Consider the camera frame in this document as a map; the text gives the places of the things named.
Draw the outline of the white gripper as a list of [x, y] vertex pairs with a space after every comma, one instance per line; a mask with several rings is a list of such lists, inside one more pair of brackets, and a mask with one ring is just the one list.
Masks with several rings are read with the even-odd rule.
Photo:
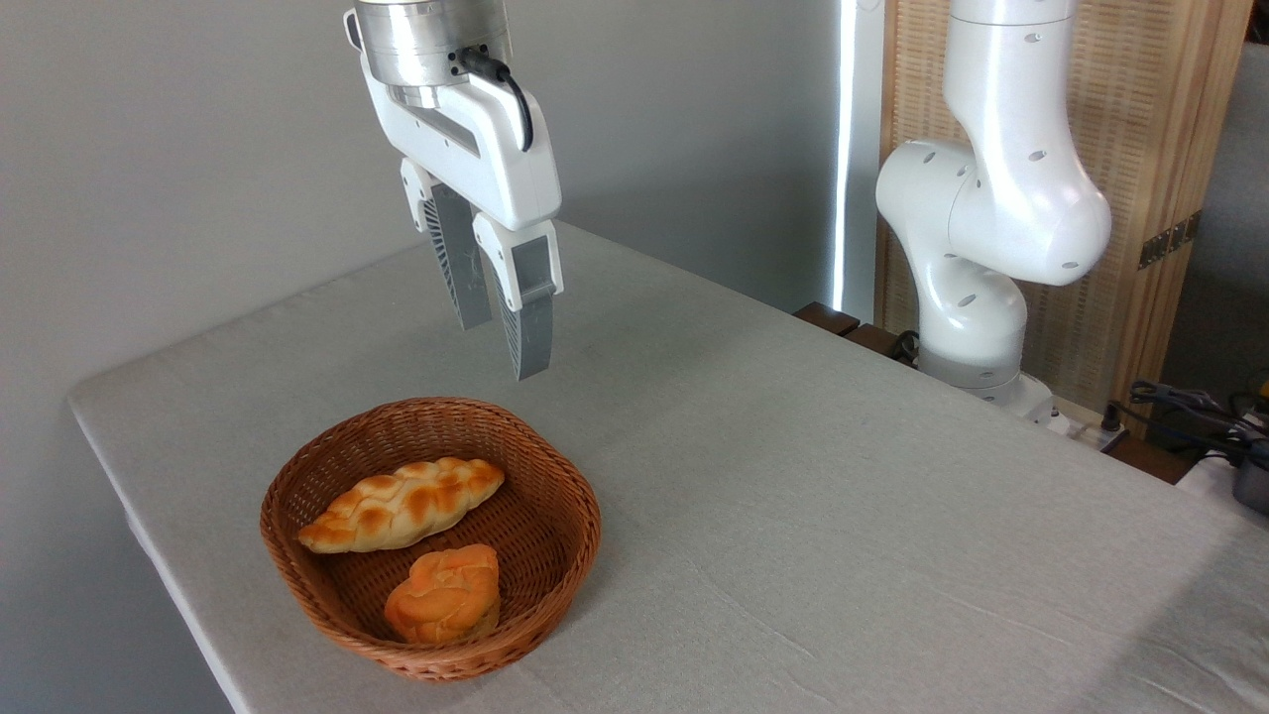
[[[404, 153], [412, 224], [430, 240], [462, 328], [492, 320], [480, 245], [496, 276], [514, 375], [525, 380], [547, 370], [552, 302], [563, 290], [549, 219], [558, 216], [561, 190], [536, 98], [525, 96], [534, 140], [523, 151], [519, 105], [496, 85], [475, 77], [425, 88], [431, 107], [411, 107], [377, 81], [364, 56], [360, 68], [387, 141]], [[482, 211], [475, 218], [470, 202]]]

